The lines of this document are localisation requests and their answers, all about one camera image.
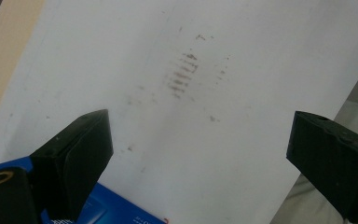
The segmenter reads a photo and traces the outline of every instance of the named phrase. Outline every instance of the clamp jaw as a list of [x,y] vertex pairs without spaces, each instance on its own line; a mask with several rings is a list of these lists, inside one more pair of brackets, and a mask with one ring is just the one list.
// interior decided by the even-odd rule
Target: clamp jaw
[[113,155],[107,110],[88,113],[30,155],[33,170],[0,170],[0,223],[77,220]]
[[338,210],[358,223],[358,134],[334,121],[297,111],[287,159]]

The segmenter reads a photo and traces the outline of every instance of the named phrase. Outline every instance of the beige surface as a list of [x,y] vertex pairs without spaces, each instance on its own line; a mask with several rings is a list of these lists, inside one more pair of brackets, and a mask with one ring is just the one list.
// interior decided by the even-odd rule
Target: beige surface
[[44,0],[3,1],[0,6],[0,100],[31,36]]

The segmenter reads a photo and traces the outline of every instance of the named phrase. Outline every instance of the white surface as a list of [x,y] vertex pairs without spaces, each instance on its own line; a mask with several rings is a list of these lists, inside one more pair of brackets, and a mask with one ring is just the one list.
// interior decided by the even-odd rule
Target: white surface
[[173,224],[269,223],[298,176],[295,110],[331,119],[357,79],[358,1],[48,0],[0,105],[0,161],[106,107],[107,187]]

